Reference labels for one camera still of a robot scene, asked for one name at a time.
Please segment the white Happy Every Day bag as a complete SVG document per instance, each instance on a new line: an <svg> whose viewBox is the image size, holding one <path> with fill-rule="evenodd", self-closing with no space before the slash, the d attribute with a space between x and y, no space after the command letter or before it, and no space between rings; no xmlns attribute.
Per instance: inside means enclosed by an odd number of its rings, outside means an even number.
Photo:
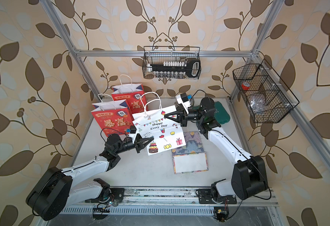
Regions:
<svg viewBox="0 0 330 226"><path fill-rule="evenodd" d="M147 110L149 101L144 106L144 112L133 114L133 125L137 129L137 134L143 138L153 137L154 140L146 146L148 155L154 155L164 151L176 149L186 145L184 132L181 125L164 117L166 107L162 107L162 102L157 93L156 100L159 107L155 110Z"/></svg>

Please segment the red paper bag front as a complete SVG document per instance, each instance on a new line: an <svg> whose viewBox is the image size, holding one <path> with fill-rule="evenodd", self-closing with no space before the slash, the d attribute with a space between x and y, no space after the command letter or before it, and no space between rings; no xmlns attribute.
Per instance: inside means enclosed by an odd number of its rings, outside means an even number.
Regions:
<svg viewBox="0 0 330 226"><path fill-rule="evenodd" d="M111 134L128 135L133 125L132 111L127 100L111 100L92 104L92 116L108 137Z"/></svg>

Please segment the floral painted paper bag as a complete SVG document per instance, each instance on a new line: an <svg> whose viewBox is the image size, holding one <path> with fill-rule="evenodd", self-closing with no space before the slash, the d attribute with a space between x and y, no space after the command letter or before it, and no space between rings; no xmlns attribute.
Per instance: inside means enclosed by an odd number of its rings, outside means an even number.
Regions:
<svg viewBox="0 0 330 226"><path fill-rule="evenodd" d="M208 161L201 134L198 131L185 132L186 145L172 150L174 174L208 171Z"/></svg>

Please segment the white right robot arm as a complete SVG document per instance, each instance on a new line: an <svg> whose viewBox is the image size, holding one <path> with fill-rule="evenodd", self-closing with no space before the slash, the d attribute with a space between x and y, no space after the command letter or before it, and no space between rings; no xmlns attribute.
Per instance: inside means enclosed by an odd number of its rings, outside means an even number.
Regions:
<svg viewBox="0 0 330 226"><path fill-rule="evenodd" d="M215 144L233 166L232 177L214 182L207 191L197 190L200 203L225 204L229 200L257 197L269 190L265 163L261 156L253 156L237 145L215 118L215 102L205 97L197 109L191 106L192 97L186 93L176 96L176 111L165 114L166 119L186 127L194 122L200 134Z"/></svg>

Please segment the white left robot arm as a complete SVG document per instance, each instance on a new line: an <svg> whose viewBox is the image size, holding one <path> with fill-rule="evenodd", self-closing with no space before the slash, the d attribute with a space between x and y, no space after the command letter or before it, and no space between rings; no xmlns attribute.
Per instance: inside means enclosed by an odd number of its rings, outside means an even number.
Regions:
<svg viewBox="0 0 330 226"><path fill-rule="evenodd" d="M33 215L45 221L55 218L64 208L85 200L112 202L114 195L110 185L104 180L97 178L86 185L80 183L113 169L121 159L120 153L132 149L139 153L153 140L153 137L142 138L140 134L125 139L121 139L117 134L109 135L99 157L65 169L49 168L25 202L31 207Z"/></svg>

